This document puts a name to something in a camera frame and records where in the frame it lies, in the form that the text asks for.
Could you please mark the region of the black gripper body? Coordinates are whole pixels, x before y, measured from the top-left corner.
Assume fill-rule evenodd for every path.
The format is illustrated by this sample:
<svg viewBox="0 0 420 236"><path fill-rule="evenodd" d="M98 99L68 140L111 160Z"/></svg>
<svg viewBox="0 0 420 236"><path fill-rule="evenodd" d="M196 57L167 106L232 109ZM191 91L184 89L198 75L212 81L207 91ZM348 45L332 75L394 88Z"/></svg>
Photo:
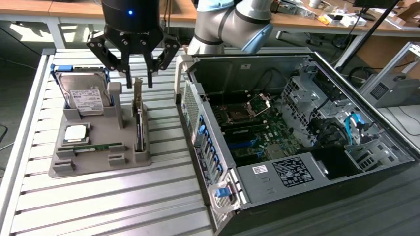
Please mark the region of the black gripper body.
<svg viewBox="0 0 420 236"><path fill-rule="evenodd" d="M104 0L104 34L123 54L151 57L163 39L158 0Z"/></svg>

